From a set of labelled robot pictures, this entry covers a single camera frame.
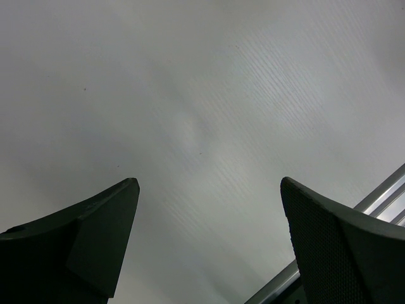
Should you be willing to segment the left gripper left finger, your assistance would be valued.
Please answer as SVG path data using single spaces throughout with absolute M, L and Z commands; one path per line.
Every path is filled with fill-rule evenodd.
M 107 303 L 113 298 L 140 187 L 101 193 L 1 233 L 1 303 Z

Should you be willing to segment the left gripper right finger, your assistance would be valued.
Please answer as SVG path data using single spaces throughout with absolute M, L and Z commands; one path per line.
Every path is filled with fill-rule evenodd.
M 404 228 L 280 183 L 308 303 L 404 303 Z

